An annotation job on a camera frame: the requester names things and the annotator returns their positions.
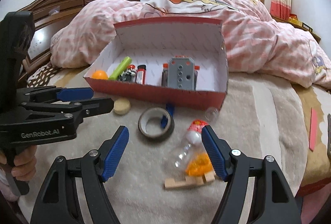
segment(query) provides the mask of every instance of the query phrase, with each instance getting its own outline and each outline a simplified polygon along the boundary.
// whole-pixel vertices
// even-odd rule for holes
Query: wooden block
[[[175,181],[173,178],[167,178],[164,181],[164,187],[166,189],[178,189],[178,188],[187,188],[187,187],[192,187],[195,186],[196,181],[195,180],[190,180],[189,182],[185,181]]]
[[[197,177],[195,178],[195,181],[196,181],[196,185],[197,185],[197,186],[202,186],[202,185],[205,184],[204,179],[203,179],[202,176],[197,176]]]
[[[167,178],[164,181],[165,189],[189,188],[204,185],[202,176],[185,176],[185,181],[175,181],[173,178]]]
[[[202,176],[185,176],[184,181],[175,181],[173,178],[167,178],[164,181],[165,189],[179,189],[179,188],[189,188],[189,187],[198,187],[203,186],[206,183],[215,181],[215,171],[205,173]]]
[[[206,181],[206,183],[215,181],[215,174],[216,174],[215,171],[211,171],[211,172],[205,173],[205,181]]]

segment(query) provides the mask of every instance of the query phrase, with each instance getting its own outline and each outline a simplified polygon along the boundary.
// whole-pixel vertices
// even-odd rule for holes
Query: wooden bed frame
[[[33,12],[36,31],[31,47],[37,44],[42,50],[37,55],[31,55],[30,51],[27,58],[23,60],[23,72],[19,78],[19,87],[26,87],[26,79],[50,61],[52,36],[67,26],[80,10],[92,1],[94,0],[36,0],[21,9]]]

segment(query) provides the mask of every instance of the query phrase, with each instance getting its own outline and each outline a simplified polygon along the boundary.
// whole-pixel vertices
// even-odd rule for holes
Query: yellow object
[[[185,172],[189,176],[203,176],[213,170],[211,161],[207,153],[198,154],[196,158],[188,164]]]
[[[94,79],[108,79],[107,73],[104,70],[96,70],[92,78]]]
[[[130,111],[131,104],[126,98],[119,98],[114,103],[114,112],[117,115],[125,115]]]
[[[302,22],[299,21],[299,20],[296,20],[296,19],[293,19],[293,18],[289,18],[289,22],[290,22],[290,23],[294,23],[294,24],[296,24],[296,25],[302,27]]]

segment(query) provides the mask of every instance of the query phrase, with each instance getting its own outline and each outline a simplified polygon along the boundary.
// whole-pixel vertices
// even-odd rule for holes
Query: cork coaster
[[[130,111],[130,101],[126,98],[120,98],[114,103],[114,112],[117,115],[125,115]]]

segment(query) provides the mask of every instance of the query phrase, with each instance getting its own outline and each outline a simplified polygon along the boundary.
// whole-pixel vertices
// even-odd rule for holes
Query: orange ping pong ball
[[[95,79],[108,79],[107,73],[104,70],[96,70],[93,75],[92,78]]]

